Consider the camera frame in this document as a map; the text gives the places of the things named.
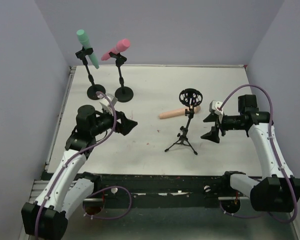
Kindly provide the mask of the black round-base mic stand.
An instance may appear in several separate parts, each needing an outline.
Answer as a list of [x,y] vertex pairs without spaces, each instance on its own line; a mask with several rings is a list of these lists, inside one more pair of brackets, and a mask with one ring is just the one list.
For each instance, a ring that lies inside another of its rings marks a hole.
[[127,61],[127,58],[120,53],[115,54],[113,52],[110,52],[109,55],[111,58],[115,59],[115,65],[118,69],[119,74],[120,87],[115,91],[114,95],[120,103],[127,103],[134,97],[133,90],[130,87],[125,86],[125,81],[121,71],[121,66]]
[[86,72],[87,72],[87,76],[88,76],[88,80],[91,83],[91,86],[87,89],[87,97],[91,100],[99,100],[100,98],[96,95],[96,92],[102,92],[102,93],[106,93],[106,89],[103,85],[100,84],[95,84],[94,81],[94,77],[90,72],[90,69],[88,67],[88,60],[86,58],[86,56],[88,56],[89,51],[85,50],[83,47],[81,50],[79,50],[78,52],[75,53],[76,57],[78,59],[80,59],[83,63],[83,65],[85,66]]

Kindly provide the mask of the beige toy microphone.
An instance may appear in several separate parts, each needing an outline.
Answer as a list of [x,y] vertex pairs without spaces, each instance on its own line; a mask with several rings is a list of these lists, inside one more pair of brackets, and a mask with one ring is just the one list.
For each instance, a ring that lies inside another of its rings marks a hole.
[[188,110],[188,107],[183,107],[183,108],[178,108],[166,112],[162,112],[158,115],[159,119],[168,119],[168,118],[173,118],[173,117],[178,117],[178,116],[187,116],[186,110]]

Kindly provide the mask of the green toy microphone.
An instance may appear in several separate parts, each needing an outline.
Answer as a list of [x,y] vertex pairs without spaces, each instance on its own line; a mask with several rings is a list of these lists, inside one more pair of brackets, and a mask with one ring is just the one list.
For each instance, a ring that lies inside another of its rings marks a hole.
[[96,69],[99,69],[99,62],[98,62],[98,59],[94,53],[94,50],[91,46],[91,43],[90,43],[90,39],[89,39],[89,36],[88,34],[86,33],[85,30],[83,29],[79,29],[77,32],[76,32],[76,36],[78,38],[78,41],[80,42],[80,44],[82,45],[82,47],[84,48],[85,51],[89,51],[89,54],[88,54],[88,57],[92,63],[92,65],[96,68]]

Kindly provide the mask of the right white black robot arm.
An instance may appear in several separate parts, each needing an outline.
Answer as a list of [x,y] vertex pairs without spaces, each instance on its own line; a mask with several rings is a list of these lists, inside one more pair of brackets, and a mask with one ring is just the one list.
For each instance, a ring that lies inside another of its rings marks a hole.
[[300,178],[289,169],[275,136],[271,114],[260,111],[253,94],[238,97],[238,115],[226,115],[221,101],[213,100],[205,123],[213,122],[204,140],[220,142],[230,130],[243,130],[252,139],[261,166],[262,179],[257,181],[240,171],[224,173],[227,185],[250,199],[258,212],[291,213],[300,198]]

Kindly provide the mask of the pink toy microphone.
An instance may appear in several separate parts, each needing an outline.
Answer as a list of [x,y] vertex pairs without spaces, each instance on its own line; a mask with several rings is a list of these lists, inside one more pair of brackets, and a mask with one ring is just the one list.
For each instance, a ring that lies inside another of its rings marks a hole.
[[101,57],[101,61],[107,61],[111,57],[110,53],[118,54],[118,53],[124,52],[130,46],[131,46],[131,42],[127,38],[124,38],[124,39],[118,41],[117,44],[113,48],[111,48],[105,54],[103,54],[103,56]]

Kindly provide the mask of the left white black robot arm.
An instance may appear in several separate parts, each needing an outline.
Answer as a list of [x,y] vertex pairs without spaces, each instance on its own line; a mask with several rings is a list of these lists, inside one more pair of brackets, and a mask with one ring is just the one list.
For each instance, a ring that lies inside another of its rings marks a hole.
[[122,111],[99,112],[92,105],[81,106],[57,169],[34,202],[26,202],[21,209],[25,233],[45,240],[62,239],[71,215],[95,188],[91,174],[75,177],[99,145],[96,136],[107,130],[126,136],[137,124]]

